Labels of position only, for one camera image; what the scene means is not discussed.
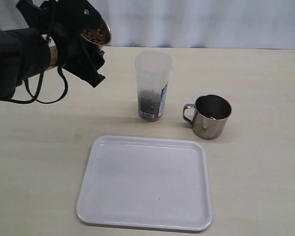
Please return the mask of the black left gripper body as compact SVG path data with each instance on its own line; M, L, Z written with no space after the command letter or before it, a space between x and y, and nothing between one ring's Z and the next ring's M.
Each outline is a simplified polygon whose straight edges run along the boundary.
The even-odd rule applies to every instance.
M89 25L88 1L45 0L37 6L31 0L20 0L16 7L28 25L20 30L24 71L58 66L66 71L88 71L89 53L81 36Z

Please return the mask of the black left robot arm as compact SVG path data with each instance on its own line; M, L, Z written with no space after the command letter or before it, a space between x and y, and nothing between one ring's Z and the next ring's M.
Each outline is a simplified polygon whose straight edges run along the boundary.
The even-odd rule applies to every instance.
M0 30L0 101L14 102L16 87L29 78L56 68L96 87L104 76L103 46L111 31L100 13L86 0L30 0L16 5L28 27Z

